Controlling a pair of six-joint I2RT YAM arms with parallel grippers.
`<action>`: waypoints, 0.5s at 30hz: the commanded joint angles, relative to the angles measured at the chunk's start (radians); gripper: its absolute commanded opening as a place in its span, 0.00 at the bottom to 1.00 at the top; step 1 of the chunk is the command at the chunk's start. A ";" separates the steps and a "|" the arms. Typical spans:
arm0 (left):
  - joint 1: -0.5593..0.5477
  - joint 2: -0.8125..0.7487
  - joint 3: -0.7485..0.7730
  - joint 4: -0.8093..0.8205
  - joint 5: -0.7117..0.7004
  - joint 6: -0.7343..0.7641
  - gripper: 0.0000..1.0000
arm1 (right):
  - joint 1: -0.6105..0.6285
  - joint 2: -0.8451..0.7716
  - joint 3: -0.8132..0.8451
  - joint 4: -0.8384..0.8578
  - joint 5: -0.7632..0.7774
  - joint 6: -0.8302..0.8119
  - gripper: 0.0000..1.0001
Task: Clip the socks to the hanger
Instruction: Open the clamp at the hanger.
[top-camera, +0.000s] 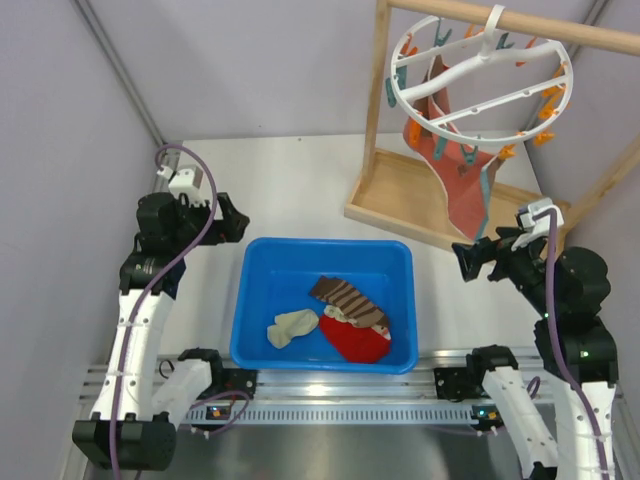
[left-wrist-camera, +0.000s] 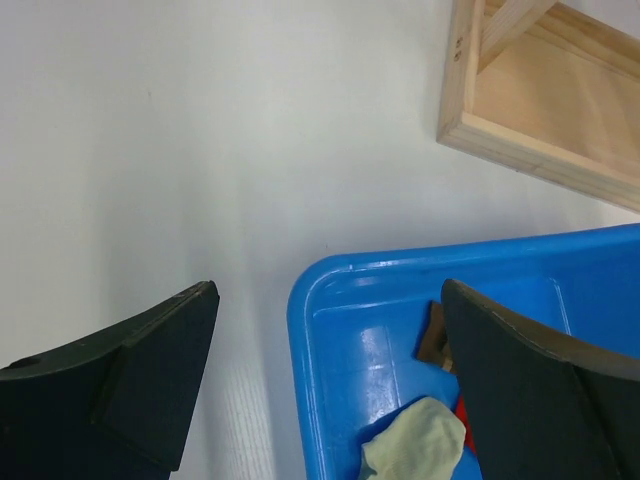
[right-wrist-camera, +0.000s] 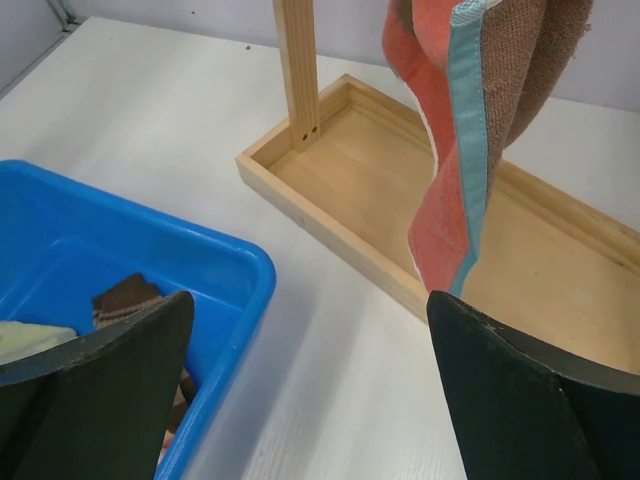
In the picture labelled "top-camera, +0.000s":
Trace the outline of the pink and brown sock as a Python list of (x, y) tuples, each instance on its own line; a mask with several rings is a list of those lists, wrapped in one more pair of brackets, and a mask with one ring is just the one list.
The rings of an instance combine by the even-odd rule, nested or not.
[[(408, 145), (406, 125), (403, 137)], [(420, 146), (413, 151), (424, 158), (442, 185), (450, 223), (460, 234), (477, 240), (488, 223), (491, 191), (503, 161), (479, 150), (475, 164), (466, 165), (460, 145), (422, 127)]]

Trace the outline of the teal clip front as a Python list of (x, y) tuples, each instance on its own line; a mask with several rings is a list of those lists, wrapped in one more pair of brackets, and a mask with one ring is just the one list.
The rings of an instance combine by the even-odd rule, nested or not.
[(461, 155), (466, 165), (472, 166), (475, 164), (479, 148), (477, 145), (468, 146), (461, 144), (460, 145)]

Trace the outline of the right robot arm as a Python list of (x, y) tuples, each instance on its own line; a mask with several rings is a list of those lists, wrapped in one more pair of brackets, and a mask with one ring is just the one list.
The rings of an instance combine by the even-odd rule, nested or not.
[(466, 357), (466, 382), (498, 409), (526, 479), (612, 479), (611, 408), (619, 379), (617, 347), (599, 317), (611, 291), (608, 267), (592, 250), (555, 251), (556, 228), (517, 245), (523, 228), (500, 227), (495, 240), (455, 243), (464, 280), (492, 263), (488, 278), (509, 280), (540, 319), (535, 346), (552, 390), (556, 430), (549, 431), (520, 367), (505, 346), (478, 347)]

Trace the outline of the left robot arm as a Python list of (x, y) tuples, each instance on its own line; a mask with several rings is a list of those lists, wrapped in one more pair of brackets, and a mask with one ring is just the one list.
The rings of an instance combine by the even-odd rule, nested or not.
[(91, 412), (75, 422), (76, 447), (114, 474), (164, 471), (178, 428), (200, 400), (228, 395), (229, 382), (215, 349), (184, 350), (160, 387), (154, 385), (164, 325), (196, 246), (237, 243), (249, 225), (225, 192), (215, 203), (184, 194), (153, 193), (136, 211), (139, 231), (119, 271), (119, 316), (105, 378)]

